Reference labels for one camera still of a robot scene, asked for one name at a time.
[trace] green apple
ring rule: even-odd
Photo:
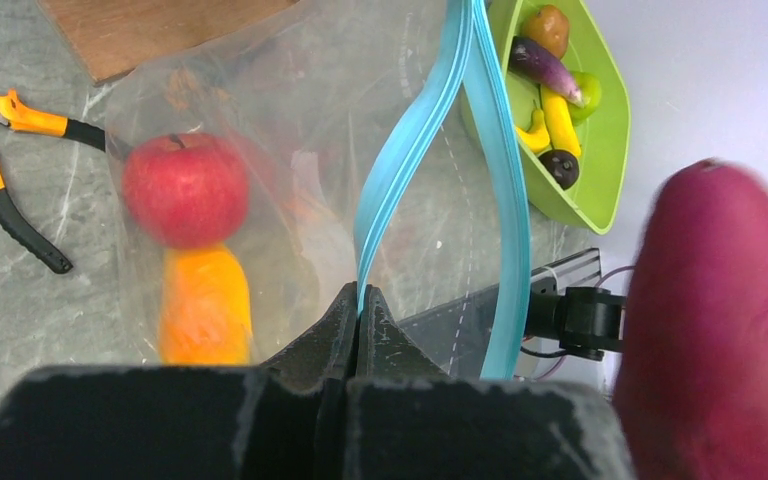
[[[581,97],[584,100],[583,107],[577,107],[573,104],[569,105],[570,118],[573,125],[580,125],[587,117],[599,108],[599,103],[602,101],[602,84],[599,83],[599,79],[594,75],[585,72],[570,72],[575,83],[578,84],[578,88],[581,89]]]

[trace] pliers handle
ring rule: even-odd
[[[105,150],[104,131],[100,128],[29,108],[19,101],[13,89],[9,90],[7,95],[0,96],[0,114],[13,130],[68,138],[101,151]],[[52,272],[64,274],[72,269],[72,262],[37,232],[16,208],[4,184],[1,170],[0,224],[11,237],[40,259]]]

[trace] green bowl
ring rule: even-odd
[[[611,229],[617,214],[628,155],[631,109],[622,77],[590,12],[580,0],[493,0],[487,11],[490,29],[505,72],[514,123],[528,130],[534,105],[540,103],[540,92],[536,83],[508,71],[508,58],[511,41],[519,35],[522,23],[547,4],[557,6],[570,22],[569,48],[562,62],[570,70],[595,75],[602,85],[602,102],[576,127],[582,150],[578,159],[580,176],[569,190],[562,190],[520,141],[528,200],[557,222],[603,235]],[[467,132],[477,139],[469,103],[462,99],[460,104]]]

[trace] red object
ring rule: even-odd
[[[165,135],[134,149],[122,191],[136,222],[170,248],[219,243],[240,228],[248,212],[243,156],[206,133]]]
[[[655,205],[614,391],[638,477],[768,479],[768,195],[703,162]]]

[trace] gray marble surface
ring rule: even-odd
[[[32,0],[0,1],[0,93],[11,87],[17,88],[30,106],[96,124],[103,123],[110,93],[110,87],[91,86],[89,77]],[[144,352],[134,348],[134,339],[120,313],[115,228],[118,200],[105,156],[62,139],[13,133],[0,127],[0,162],[13,198],[28,221],[76,265],[70,274],[56,276],[0,228],[0,397],[20,376],[40,365],[146,361]],[[455,202],[470,195],[471,202],[486,204],[492,210],[492,193],[486,186],[435,185],[438,167],[432,164],[418,173],[418,178],[431,185],[423,191],[425,197]],[[410,192],[406,197],[408,206],[399,217],[402,226],[411,223],[410,205],[415,204],[409,197]],[[579,251],[589,243],[586,232],[557,225],[533,209],[531,213],[534,265]],[[475,238],[481,240],[477,243],[482,249],[479,253],[496,258],[498,230],[479,231],[474,226],[483,225],[481,221],[492,226],[492,215],[489,217],[462,216],[460,227],[450,222],[456,225],[450,228],[477,231]],[[419,229],[438,225],[419,220],[413,223],[412,228]],[[441,250],[452,243],[446,232],[422,233],[428,242],[423,248]],[[455,246],[443,250],[441,253],[446,255],[438,255],[437,261],[448,258],[450,262],[463,262],[458,259],[463,248]],[[457,266],[456,270],[465,270],[461,263]],[[417,268],[433,269],[435,264]],[[498,260],[496,265],[491,262],[483,277],[474,280],[470,288],[494,283],[497,274]],[[394,312],[399,315],[454,298],[454,291],[429,293],[422,285],[406,283],[410,275],[404,273],[384,271],[378,275],[385,284],[382,289],[388,301],[393,298]],[[279,337],[276,333],[268,339],[270,348],[277,349],[289,340]]]

